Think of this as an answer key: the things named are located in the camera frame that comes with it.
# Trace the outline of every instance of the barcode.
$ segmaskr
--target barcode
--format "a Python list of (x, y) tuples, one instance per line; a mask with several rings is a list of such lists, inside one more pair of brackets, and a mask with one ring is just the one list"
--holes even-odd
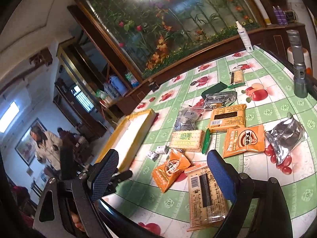
[(192, 177), (191, 178), (191, 187), (192, 188), (196, 188), (199, 186), (199, 183), (198, 183), (198, 177), (195, 176), (195, 177)]
[(210, 125), (221, 124), (222, 120), (211, 121)]

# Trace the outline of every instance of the window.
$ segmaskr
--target window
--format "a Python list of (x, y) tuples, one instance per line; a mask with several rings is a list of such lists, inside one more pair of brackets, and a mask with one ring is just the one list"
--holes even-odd
[(19, 108), (16, 103), (13, 101), (0, 119), (0, 132), (4, 133), (9, 124), (13, 121), (15, 116), (18, 114)]
[(78, 100), (78, 102), (86, 109), (86, 111), (90, 113), (94, 108), (94, 105), (80, 90), (80, 88), (76, 85), (73, 89), (71, 89), (71, 92), (74, 95), (74, 97)]

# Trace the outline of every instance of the blue gripper pad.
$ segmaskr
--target blue gripper pad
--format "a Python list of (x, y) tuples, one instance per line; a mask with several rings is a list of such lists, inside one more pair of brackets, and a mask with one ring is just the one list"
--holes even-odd
[(95, 170), (97, 173), (94, 171), (92, 174), (94, 177), (89, 186), (92, 192), (91, 200), (93, 202), (100, 199), (104, 195), (110, 179), (115, 173), (119, 163), (119, 155), (116, 150), (110, 149), (108, 153), (110, 156), (107, 156), (106, 154), (99, 163), (101, 165)]
[(236, 201), (237, 196), (235, 184), (224, 167), (226, 162), (222, 159), (218, 152), (213, 149), (207, 154), (207, 164), (224, 198), (226, 200), (230, 200), (233, 204)]

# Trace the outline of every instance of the metal screw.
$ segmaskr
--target metal screw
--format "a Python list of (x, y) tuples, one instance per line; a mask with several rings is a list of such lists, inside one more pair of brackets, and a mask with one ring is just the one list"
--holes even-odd
[(87, 174), (86, 173), (81, 173), (81, 174), (79, 174), (79, 179), (85, 179), (86, 177), (87, 177)]
[(54, 177), (52, 177), (52, 178), (49, 179), (49, 184), (52, 184), (52, 183), (54, 183), (54, 182), (56, 182), (56, 179), (55, 179)]
[(240, 173), (239, 176), (241, 179), (248, 179), (249, 177), (246, 173)]
[(271, 177), (271, 178), (270, 178), (270, 181), (271, 181), (272, 183), (277, 183), (277, 182), (278, 182), (278, 180), (277, 180), (275, 177)]

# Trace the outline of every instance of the picture frame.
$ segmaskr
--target picture frame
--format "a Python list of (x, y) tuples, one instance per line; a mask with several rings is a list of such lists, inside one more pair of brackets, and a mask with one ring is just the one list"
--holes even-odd
[(17, 143), (15, 150), (19, 154), (19, 156), (23, 159), (23, 161), (30, 166), (34, 157), (35, 157), (35, 146), (36, 142), (32, 139), (30, 135), (31, 128), (33, 126), (38, 126), (41, 130), (47, 131), (45, 126), (41, 123), (41, 121), (36, 118), (35, 121), (31, 124), (28, 130), (24, 133), (22, 138)]

